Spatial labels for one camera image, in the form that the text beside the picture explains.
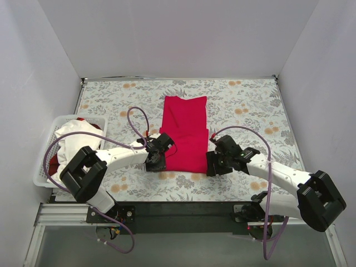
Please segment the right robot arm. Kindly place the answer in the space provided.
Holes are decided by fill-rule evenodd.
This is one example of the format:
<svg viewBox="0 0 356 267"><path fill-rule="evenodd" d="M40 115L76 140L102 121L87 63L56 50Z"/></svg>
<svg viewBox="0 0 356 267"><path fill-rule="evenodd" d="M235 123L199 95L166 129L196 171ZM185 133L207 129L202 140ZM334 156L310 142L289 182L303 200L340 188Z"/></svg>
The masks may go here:
<svg viewBox="0 0 356 267"><path fill-rule="evenodd" d="M260 151L242 149L231 136L212 137L215 150L206 153L207 176L240 171L287 191L286 195L263 191L236 213L249 221L264 221L270 216L303 220L312 229L324 232L345 210L347 204L332 178L324 171L308 173L278 162L267 161Z"/></svg>

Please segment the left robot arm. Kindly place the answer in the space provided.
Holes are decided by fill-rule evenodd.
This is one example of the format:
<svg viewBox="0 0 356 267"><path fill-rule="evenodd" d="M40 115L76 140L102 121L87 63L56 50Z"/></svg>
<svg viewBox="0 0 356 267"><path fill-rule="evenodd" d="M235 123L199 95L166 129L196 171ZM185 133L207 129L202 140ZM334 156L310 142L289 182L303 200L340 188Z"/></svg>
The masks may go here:
<svg viewBox="0 0 356 267"><path fill-rule="evenodd" d="M166 170L165 153L175 145L166 133L137 139L126 147L93 150L84 146L60 173L60 180L78 203L87 203L99 211L105 222L113 222L119 204L101 186L108 173L131 165L145 166L148 172Z"/></svg>

